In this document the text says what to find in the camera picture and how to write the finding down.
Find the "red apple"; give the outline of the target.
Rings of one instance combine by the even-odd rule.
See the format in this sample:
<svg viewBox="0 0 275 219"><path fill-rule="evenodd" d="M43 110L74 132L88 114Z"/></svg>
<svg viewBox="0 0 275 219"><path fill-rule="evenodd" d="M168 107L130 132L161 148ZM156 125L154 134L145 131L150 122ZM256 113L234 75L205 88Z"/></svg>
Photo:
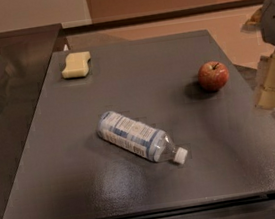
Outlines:
<svg viewBox="0 0 275 219"><path fill-rule="evenodd" d="M198 83L202 89L213 92L219 91L229 80L229 70L220 61L204 63L198 70Z"/></svg>

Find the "yellow sponge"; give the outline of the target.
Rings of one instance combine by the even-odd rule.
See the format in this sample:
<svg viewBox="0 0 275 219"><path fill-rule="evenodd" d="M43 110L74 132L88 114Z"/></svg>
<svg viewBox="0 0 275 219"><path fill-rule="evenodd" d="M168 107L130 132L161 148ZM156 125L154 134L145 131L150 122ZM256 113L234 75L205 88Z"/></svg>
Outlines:
<svg viewBox="0 0 275 219"><path fill-rule="evenodd" d="M90 60L89 52L71 53L66 56L65 67L62 71L64 79L74 79L86 77L89 73L88 62Z"/></svg>

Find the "dark side table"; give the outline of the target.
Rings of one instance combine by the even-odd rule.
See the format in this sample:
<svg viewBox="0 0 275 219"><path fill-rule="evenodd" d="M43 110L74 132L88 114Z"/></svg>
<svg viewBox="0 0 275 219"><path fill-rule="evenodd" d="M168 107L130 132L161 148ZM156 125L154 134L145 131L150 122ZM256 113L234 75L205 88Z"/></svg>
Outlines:
<svg viewBox="0 0 275 219"><path fill-rule="evenodd" d="M0 219L10 197L50 58L63 50L66 43L59 24L0 33Z"/></svg>

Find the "clear plastic water bottle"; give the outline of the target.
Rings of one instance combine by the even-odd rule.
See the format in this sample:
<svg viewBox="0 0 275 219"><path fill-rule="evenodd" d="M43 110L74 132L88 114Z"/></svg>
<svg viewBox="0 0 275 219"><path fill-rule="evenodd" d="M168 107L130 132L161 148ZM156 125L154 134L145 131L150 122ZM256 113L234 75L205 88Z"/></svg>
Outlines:
<svg viewBox="0 0 275 219"><path fill-rule="evenodd" d="M113 111L104 113L97 126L97 134L105 141L118 145L151 162L173 161L184 164L187 149L178 147L166 131Z"/></svg>

